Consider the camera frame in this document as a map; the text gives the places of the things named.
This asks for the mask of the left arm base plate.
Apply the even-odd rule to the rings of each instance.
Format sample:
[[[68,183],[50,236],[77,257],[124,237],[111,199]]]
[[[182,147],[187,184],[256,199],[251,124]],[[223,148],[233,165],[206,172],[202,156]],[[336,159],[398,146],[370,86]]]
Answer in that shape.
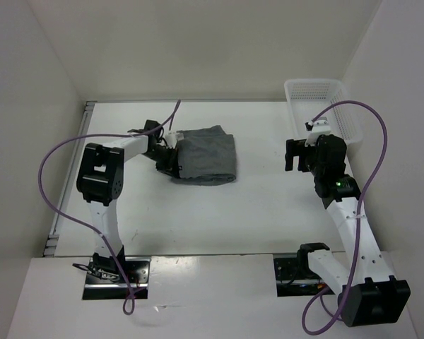
[[[149,257],[127,257],[124,271],[134,290],[135,298],[147,299],[151,259]],[[86,272],[82,300],[124,300],[129,295],[128,287],[119,273],[110,273],[93,268],[93,260],[79,265]]]

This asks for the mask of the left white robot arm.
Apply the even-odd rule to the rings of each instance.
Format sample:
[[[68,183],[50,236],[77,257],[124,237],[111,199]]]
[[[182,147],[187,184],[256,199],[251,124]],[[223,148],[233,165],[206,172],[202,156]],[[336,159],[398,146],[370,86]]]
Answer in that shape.
[[[126,276],[124,245],[119,236],[117,200],[124,188],[124,165],[143,155],[154,161],[158,172],[178,178],[177,149],[163,136],[163,125],[148,120],[143,129],[131,130],[128,138],[110,143],[88,143],[76,180],[87,203],[95,233],[95,251],[89,271],[119,282]]]

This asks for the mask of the grey shorts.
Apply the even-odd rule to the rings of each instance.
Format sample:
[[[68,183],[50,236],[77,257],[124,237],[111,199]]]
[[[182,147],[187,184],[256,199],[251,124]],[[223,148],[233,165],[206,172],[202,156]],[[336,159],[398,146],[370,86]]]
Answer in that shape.
[[[177,131],[175,135],[179,174],[173,182],[219,186],[237,179],[235,138],[220,125]]]

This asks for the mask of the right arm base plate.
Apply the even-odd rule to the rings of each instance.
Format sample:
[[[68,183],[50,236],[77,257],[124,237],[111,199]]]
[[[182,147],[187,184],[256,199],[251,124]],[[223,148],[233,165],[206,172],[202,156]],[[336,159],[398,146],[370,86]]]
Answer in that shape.
[[[295,254],[274,254],[273,267],[278,297],[314,296],[326,287],[318,275],[300,270]]]

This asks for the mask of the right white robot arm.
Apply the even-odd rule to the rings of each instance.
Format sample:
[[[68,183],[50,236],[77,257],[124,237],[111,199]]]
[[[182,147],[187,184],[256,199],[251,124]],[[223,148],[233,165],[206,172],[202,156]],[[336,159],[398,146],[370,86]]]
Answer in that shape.
[[[301,245],[296,270],[304,278],[317,275],[336,295],[338,318],[348,327],[398,321],[411,295],[406,280],[395,277],[379,250],[365,216],[358,184],[346,174],[347,146],[334,135],[286,142],[285,170],[293,163],[314,177],[314,189],[331,216],[351,267],[346,269],[323,243]]]

